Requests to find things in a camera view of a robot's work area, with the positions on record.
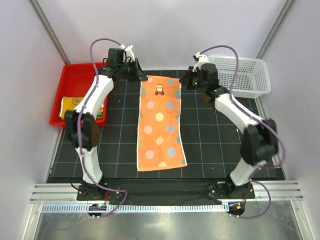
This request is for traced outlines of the green microfiber towel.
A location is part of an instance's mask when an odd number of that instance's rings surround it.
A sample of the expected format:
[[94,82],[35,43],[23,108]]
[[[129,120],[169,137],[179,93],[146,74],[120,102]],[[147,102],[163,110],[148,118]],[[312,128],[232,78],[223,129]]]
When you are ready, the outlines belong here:
[[104,117],[104,112],[103,111],[99,111],[96,115],[97,119],[102,119]]

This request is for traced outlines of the orange towel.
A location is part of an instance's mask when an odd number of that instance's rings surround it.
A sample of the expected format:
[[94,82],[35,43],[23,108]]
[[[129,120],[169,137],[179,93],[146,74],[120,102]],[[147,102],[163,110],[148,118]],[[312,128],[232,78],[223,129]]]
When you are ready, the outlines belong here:
[[136,167],[139,172],[188,165],[181,137],[179,79],[149,75],[140,83]]

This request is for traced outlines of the blue yellow patterned towel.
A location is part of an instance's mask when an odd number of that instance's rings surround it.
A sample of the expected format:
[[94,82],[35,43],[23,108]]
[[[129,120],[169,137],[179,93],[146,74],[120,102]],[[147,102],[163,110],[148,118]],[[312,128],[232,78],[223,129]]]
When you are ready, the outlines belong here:
[[[83,97],[67,97],[63,96],[61,100],[60,110],[58,116],[63,120],[65,116],[65,112],[67,110],[74,110],[75,107],[78,106],[78,104],[83,100]],[[105,103],[103,102],[101,104],[101,107],[99,108],[98,112],[104,111]]]

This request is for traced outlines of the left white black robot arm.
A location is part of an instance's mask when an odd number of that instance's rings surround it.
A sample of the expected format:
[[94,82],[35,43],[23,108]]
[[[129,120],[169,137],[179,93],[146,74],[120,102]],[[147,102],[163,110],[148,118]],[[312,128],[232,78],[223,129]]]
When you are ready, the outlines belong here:
[[98,159],[100,129],[97,114],[105,98],[120,80],[146,81],[148,78],[134,55],[133,45],[110,48],[102,65],[93,64],[95,76],[81,102],[64,114],[66,133],[81,162],[83,178],[78,200],[102,200],[107,193]]

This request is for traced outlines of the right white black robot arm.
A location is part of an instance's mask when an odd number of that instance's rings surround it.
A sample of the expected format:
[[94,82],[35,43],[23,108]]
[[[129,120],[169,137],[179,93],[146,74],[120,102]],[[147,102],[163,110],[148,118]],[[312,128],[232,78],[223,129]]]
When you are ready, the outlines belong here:
[[257,171],[279,152],[275,121],[261,118],[237,101],[229,89],[219,84],[218,70],[213,63],[189,66],[179,82],[188,91],[200,91],[208,105],[240,130],[240,160],[224,184],[224,192],[229,198],[240,198]]

